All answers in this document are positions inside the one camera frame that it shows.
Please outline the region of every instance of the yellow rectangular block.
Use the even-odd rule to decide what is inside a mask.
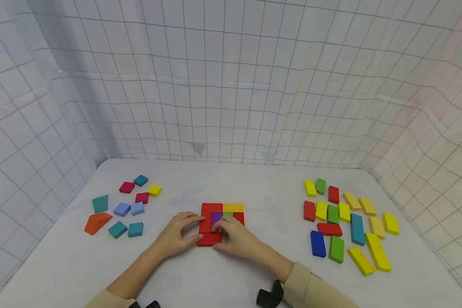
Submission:
[[[158,185],[152,185],[147,192],[149,193],[149,195],[151,195],[153,197],[157,197],[157,196],[159,196],[159,194],[161,193],[162,190],[163,190],[162,187],[160,187]]]
[[[399,235],[399,225],[397,224],[397,218],[395,216],[383,213],[383,224],[385,225],[385,229],[388,233],[393,235]]]
[[[317,190],[315,189],[315,184],[313,184],[313,181],[305,181],[305,191],[306,195],[309,197],[317,196]]]
[[[361,204],[361,207],[363,208],[363,213],[368,216],[375,216],[376,215],[376,210],[373,207],[373,204],[371,204],[371,200],[368,198],[359,198],[359,202]]]
[[[347,223],[351,221],[351,210],[344,202],[339,202],[339,220]]]
[[[342,194],[342,197],[346,201],[347,204],[349,204],[349,207],[351,207],[351,211],[358,211],[361,210],[361,205],[358,202],[358,199],[354,197],[354,194],[352,192],[344,192]]]
[[[243,204],[238,203],[224,203],[222,204],[222,211],[223,212],[231,212],[231,213],[244,213]]]
[[[368,223],[370,224],[371,233],[376,234],[383,240],[385,238],[385,229],[383,228],[382,220],[372,216],[368,218]]]
[[[361,251],[361,248],[352,247],[347,250],[347,254],[351,256],[354,264],[358,267],[363,276],[367,276],[375,272],[373,265],[371,265],[367,257]]]
[[[315,216],[318,220],[320,221],[325,221],[326,220],[326,209],[328,205],[323,202],[323,201],[318,201],[317,202],[317,210],[315,212]]]
[[[382,270],[383,272],[390,272],[392,267],[388,262],[387,255],[382,247],[382,243],[378,236],[373,233],[365,233],[364,237],[366,239],[366,244],[368,244],[368,249],[370,250],[371,258],[377,270]]]

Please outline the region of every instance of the teal block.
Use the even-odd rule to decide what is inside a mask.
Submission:
[[[125,226],[121,221],[118,221],[118,223],[108,229],[109,234],[111,234],[115,239],[120,237],[126,231],[127,226]]]
[[[133,180],[134,184],[137,186],[142,187],[144,184],[146,184],[149,181],[149,179],[146,176],[139,175],[137,176],[136,179]]]
[[[144,231],[144,223],[137,222],[128,226],[128,237],[140,237]]]
[[[108,195],[102,195],[92,199],[92,207],[94,208],[94,214],[102,213],[108,210]]]

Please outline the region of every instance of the green block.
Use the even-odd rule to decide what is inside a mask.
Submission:
[[[326,187],[325,180],[318,178],[316,185],[315,185],[315,189],[317,190],[317,192],[321,195],[325,195],[325,187]]]
[[[344,262],[344,240],[340,237],[330,238],[329,259],[339,264]]]
[[[92,207],[94,208],[94,214],[102,213],[108,210],[108,195],[102,195],[92,199]]]
[[[144,231],[144,223],[137,222],[128,225],[128,237],[140,237]]]
[[[127,226],[125,226],[121,221],[118,221],[118,223],[108,229],[109,234],[111,234],[115,239],[120,237],[126,231]]]
[[[339,224],[339,208],[328,205],[326,208],[326,221],[331,224]]]

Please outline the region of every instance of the white table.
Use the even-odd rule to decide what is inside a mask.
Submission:
[[[110,212],[130,195],[118,188],[139,174],[149,184],[163,187],[150,198],[146,213],[128,214],[125,223],[143,221],[144,234],[115,240],[108,227],[95,236],[84,233],[92,214],[91,199],[109,194]],[[351,258],[339,265],[312,256],[309,233],[316,223],[302,219],[306,200],[305,179],[323,178],[343,192],[371,199],[378,216],[391,213],[399,221],[400,236],[387,234],[382,241],[392,272],[364,277]],[[179,211],[200,213],[203,202],[243,203],[245,224],[257,237],[292,260],[336,286],[364,308],[460,308],[462,290],[410,227],[377,182],[358,169],[326,169],[294,166],[259,166],[224,163],[189,163],[155,160],[110,159],[104,162],[53,225],[29,259],[0,294],[0,308],[83,307],[100,289],[120,275],[148,247],[167,221]],[[354,246],[348,224],[341,222],[345,249]],[[369,230],[364,216],[364,228]],[[188,231],[188,235],[198,227]],[[328,249],[329,238],[325,237]],[[371,260],[367,246],[361,248]],[[256,307],[260,288],[269,290],[274,278],[253,263],[222,255],[210,247],[195,247],[166,260],[150,277],[138,300],[148,305],[156,299],[163,308]]]

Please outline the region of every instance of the block puzzle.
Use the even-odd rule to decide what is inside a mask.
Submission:
[[[364,246],[363,218],[360,215],[351,213],[351,242]]]
[[[108,195],[101,195],[100,197],[92,199],[92,207],[94,214],[99,214],[108,210]]]
[[[323,234],[317,231],[310,232],[311,252],[314,256],[324,258],[326,256],[325,241]]]
[[[339,220],[347,223],[351,221],[351,210],[344,202],[339,202]]]
[[[315,189],[315,185],[313,181],[305,181],[305,191],[308,197],[316,197],[317,190]]]
[[[139,175],[137,176],[136,179],[133,180],[134,184],[137,185],[137,186],[140,186],[142,187],[144,184],[146,184],[147,182],[149,181],[148,178],[146,178],[145,176],[143,175]]]
[[[339,209],[328,205],[326,209],[326,221],[331,224],[339,224]]]
[[[132,216],[135,216],[135,215],[138,215],[138,214],[142,214],[142,213],[145,212],[145,208],[144,208],[144,203],[143,203],[143,202],[134,203],[134,204],[132,204],[130,207],[131,207],[131,209],[132,209]]]
[[[244,207],[243,204],[224,203],[222,204],[222,211],[231,213],[244,213]]]
[[[388,262],[387,255],[385,255],[382,243],[380,242],[380,239],[378,239],[378,236],[373,233],[366,233],[364,236],[368,243],[371,259],[373,259],[376,269],[383,272],[390,272],[392,267]]]
[[[368,216],[375,216],[376,215],[376,210],[373,207],[373,204],[371,204],[371,200],[368,198],[359,198],[359,202],[361,204],[361,208],[363,208],[363,213]]]
[[[120,204],[118,204],[116,208],[113,210],[114,214],[117,214],[121,217],[125,217],[125,215],[127,215],[128,212],[130,212],[130,205],[123,202],[120,202]]]
[[[163,190],[162,187],[158,186],[158,185],[152,185],[149,190],[147,191],[147,193],[149,195],[151,195],[152,197],[157,197],[159,196],[159,194],[161,193],[161,191]]]
[[[349,204],[349,207],[351,207],[351,211],[361,210],[361,205],[359,204],[358,199],[355,198],[352,192],[344,192],[344,194],[342,194],[342,197],[344,197],[346,203]]]
[[[205,219],[200,222],[198,232],[209,233],[212,227],[212,212],[202,212],[201,216],[205,217]]]
[[[202,212],[222,212],[222,203],[202,203]]]
[[[385,230],[393,235],[399,235],[399,225],[397,224],[397,218],[391,214],[383,213],[383,224],[385,225]]]
[[[130,194],[132,192],[133,188],[136,187],[135,184],[132,182],[124,182],[121,186],[120,189],[118,189],[120,192],[124,194]]]
[[[326,220],[326,209],[327,209],[327,204],[323,201],[318,201],[317,202],[317,210],[315,213],[316,218],[320,221],[325,221]]]
[[[86,227],[84,228],[85,233],[91,235],[96,234],[111,218],[113,218],[113,216],[108,213],[92,214],[89,216]]]
[[[339,264],[344,262],[344,240],[340,237],[330,238],[329,259]]]
[[[120,237],[126,231],[127,227],[121,221],[118,221],[118,223],[108,229],[109,234],[111,234],[115,239]]]
[[[335,186],[329,186],[329,202],[339,203],[339,189]]]
[[[341,226],[339,226],[338,224],[325,224],[319,222],[317,224],[317,229],[319,232],[326,236],[342,236],[342,229]]]
[[[212,226],[214,226],[214,224],[218,222],[221,218],[222,212],[212,212],[210,227],[212,228]]]
[[[303,202],[303,219],[308,221],[315,221],[315,204],[311,201]]]
[[[237,219],[243,226],[245,225],[245,214],[241,212],[233,213],[233,217]]]
[[[375,272],[373,265],[371,265],[360,247],[352,247],[351,249],[348,249],[347,254],[351,256],[351,259],[353,259],[354,264],[358,267],[363,276],[367,276]]]
[[[140,194],[136,194],[136,203],[142,202],[146,204],[149,202],[149,194],[147,192],[141,192]]]
[[[128,225],[128,237],[140,237],[144,231],[144,223],[136,222]]]
[[[198,247],[214,246],[216,243],[222,243],[222,233],[202,233],[203,237],[197,242]]]
[[[317,192],[321,195],[325,195],[326,182],[324,179],[318,178],[315,188]]]
[[[383,228],[382,220],[378,217],[371,216],[368,218],[368,223],[370,224],[371,233],[376,234],[383,240],[385,238],[385,229]]]

